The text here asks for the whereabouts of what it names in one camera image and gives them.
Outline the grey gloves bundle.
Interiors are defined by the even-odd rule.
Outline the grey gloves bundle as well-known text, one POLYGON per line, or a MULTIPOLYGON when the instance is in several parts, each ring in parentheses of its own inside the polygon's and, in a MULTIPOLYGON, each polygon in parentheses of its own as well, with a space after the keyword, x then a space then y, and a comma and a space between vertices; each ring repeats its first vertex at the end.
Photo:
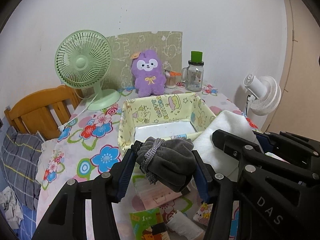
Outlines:
POLYGON ((136 162, 151 184, 157 181, 172 191, 182 191, 196 170, 190 139, 164 140, 149 137, 139 148, 136 162))

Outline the yellow cartoon tissue pack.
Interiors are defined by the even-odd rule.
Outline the yellow cartoon tissue pack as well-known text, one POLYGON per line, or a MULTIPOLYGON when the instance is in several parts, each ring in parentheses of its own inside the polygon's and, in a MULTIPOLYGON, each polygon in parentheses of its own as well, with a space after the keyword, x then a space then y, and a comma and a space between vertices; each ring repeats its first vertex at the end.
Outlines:
POLYGON ((204 226, 207 226, 210 220, 210 215, 212 213, 212 204, 207 204, 202 202, 200 208, 193 216, 193 221, 198 222, 204 226))

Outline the pink wet wipes pack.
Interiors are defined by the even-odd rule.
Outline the pink wet wipes pack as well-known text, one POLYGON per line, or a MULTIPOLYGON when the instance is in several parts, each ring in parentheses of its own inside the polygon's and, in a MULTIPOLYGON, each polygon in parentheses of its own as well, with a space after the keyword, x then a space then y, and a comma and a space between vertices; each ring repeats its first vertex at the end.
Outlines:
POLYGON ((133 184, 146 210, 159 207, 190 192, 188 188, 183 192, 175 192, 159 181, 155 185, 150 184, 145 178, 138 178, 133 184))

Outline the white and beige sock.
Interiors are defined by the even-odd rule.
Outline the white and beige sock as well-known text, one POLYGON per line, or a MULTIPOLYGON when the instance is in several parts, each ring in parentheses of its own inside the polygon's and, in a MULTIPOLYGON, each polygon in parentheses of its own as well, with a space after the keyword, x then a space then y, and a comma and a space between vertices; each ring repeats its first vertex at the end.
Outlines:
POLYGON ((204 238, 204 230, 181 213, 181 211, 176 211, 170 217, 167 227, 188 240, 204 238))

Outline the white towel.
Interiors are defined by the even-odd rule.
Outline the white towel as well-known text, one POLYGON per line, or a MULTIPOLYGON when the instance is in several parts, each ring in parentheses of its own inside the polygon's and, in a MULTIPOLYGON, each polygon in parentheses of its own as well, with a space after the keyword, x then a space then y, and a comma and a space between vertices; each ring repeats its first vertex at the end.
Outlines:
POLYGON ((234 153, 241 151, 245 140, 260 145, 244 116, 222 111, 193 145, 205 164, 231 181, 237 181, 239 162, 234 153))

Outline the floral tablecloth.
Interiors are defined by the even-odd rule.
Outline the floral tablecloth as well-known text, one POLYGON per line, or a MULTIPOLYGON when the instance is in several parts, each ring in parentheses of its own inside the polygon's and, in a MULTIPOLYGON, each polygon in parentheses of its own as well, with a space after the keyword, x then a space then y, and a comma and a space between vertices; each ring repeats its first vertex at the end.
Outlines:
MULTIPOLYGON (((182 84, 167 89, 164 95, 188 93, 182 84)), ((248 117, 226 96, 212 85, 206 85, 197 93, 217 116, 221 111, 230 111, 248 117)), ((133 88, 120 90, 117 103, 100 111, 87 111, 80 104, 71 116, 71 122, 57 139, 51 156, 42 172, 42 188, 37 207, 38 222, 51 202, 69 179, 79 182, 92 180, 122 159, 118 146, 118 132, 123 104, 128 99, 138 98, 133 88)))

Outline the yellow cartoon fabric storage box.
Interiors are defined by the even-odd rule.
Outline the yellow cartoon fabric storage box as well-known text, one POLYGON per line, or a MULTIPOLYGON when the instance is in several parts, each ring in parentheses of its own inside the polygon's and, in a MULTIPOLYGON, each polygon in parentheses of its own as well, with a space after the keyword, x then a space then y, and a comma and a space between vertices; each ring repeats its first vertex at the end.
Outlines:
POLYGON ((167 94, 128 99, 120 116, 120 153, 148 137, 195 140, 216 118, 196 93, 167 94))

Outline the cotton swab container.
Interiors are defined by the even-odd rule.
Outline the cotton swab container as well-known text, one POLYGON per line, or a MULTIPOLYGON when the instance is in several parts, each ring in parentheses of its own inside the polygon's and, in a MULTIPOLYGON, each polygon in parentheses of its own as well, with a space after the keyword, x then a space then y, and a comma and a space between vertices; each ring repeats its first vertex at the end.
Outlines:
POLYGON ((176 76, 171 76, 171 77, 166 77, 166 83, 165 83, 165 86, 167 88, 175 88, 176 87, 176 76))

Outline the beige door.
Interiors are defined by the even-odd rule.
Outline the beige door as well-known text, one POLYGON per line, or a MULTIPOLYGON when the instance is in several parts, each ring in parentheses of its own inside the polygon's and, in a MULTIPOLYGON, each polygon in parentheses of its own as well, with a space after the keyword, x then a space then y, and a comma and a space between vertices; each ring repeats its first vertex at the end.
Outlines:
POLYGON ((263 132, 287 131, 319 139, 319 26, 302 0, 284 0, 287 46, 280 104, 263 132))

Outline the purple plush bunny toy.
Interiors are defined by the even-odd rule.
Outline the purple plush bunny toy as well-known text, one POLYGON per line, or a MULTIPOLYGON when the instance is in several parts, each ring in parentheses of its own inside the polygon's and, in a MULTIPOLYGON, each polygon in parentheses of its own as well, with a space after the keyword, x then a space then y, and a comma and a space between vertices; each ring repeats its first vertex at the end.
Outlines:
POLYGON ((131 73, 140 98, 164 94, 166 77, 162 63, 154 50, 139 53, 132 61, 131 73))

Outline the orange small scissors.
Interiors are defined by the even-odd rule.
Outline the orange small scissors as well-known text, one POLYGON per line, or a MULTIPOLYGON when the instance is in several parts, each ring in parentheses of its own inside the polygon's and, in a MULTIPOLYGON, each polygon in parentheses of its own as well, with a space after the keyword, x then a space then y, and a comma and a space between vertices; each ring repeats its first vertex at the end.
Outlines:
POLYGON ((180 72, 173 72, 173 71, 165 70, 165 75, 167 77, 171 77, 171 76, 181 76, 182 74, 180 72))

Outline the glass mason jar mug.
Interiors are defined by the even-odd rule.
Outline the glass mason jar mug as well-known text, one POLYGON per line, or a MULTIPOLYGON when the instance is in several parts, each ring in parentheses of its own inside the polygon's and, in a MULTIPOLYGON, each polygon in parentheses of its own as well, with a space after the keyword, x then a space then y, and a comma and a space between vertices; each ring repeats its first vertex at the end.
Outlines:
POLYGON ((200 92, 203 83, 204 62, 188 61, 188 67, 181 71, 181 81, 187 90, 200 92))

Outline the wooden bed headboard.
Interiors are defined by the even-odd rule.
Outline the wooden bed headboard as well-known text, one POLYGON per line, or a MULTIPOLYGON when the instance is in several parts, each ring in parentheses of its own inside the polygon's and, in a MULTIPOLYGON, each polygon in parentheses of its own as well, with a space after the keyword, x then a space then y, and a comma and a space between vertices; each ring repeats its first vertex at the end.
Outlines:
POLYGON ((71 117, 67 102, 71 102, 76 109, 81 98, 81 90, 60 85, 22 98, 13 108, 7 108, 4 115, 9 125, 22 134, 40 132, 46 139, 53 139, 59 136, 60 130, 50 108, 54 110, 58 120, 65 124, 71 117))

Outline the green desk fan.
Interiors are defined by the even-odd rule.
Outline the green desk fan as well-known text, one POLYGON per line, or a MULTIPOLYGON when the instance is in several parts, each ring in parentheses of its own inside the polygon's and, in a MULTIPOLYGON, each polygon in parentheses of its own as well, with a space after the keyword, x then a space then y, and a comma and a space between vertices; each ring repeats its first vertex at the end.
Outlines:
POLYGON ((106 109, 120 99, 117 90, 102 87, 112 63, 111 46, 102 34, 80 30, 68 35, 57 48, 54 63, 56 74, 68 87, 94 89, 85 99, 89 111, 106 109))

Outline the green cup on jar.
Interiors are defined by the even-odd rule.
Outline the green cup on jar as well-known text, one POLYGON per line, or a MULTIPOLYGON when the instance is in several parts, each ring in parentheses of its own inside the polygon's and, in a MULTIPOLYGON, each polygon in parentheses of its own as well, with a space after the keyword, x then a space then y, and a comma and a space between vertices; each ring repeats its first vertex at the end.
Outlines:
POLYGON ((194 63, 201 63, 203 57, 203 52, 201 51, 191 51, 190 60, 194 63))

